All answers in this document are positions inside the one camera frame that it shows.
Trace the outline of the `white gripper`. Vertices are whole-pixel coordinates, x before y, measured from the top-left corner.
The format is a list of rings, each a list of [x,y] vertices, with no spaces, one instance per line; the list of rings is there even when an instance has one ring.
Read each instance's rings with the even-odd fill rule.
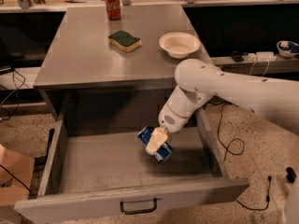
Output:
[[[168,139],[167,130],[169,133],[176,133],[180,131],[188,122],[189,117],[185,118],[169,108],[165,104],[158,115],[158,122],[161,127],[153,130],[146,151],[153,156],[154,153],[161,147],[161,145]]]

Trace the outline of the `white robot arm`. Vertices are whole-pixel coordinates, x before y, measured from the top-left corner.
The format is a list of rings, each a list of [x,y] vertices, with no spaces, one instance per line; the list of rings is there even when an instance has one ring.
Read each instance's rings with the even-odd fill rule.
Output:
[[[179,63],[175,81],[177,86],[162,108],[159,126],[146,146],[151,156],[170,133],[181,130],[194,111],[214,96],[299,135],[298,81],[227,73],[196,59]]]

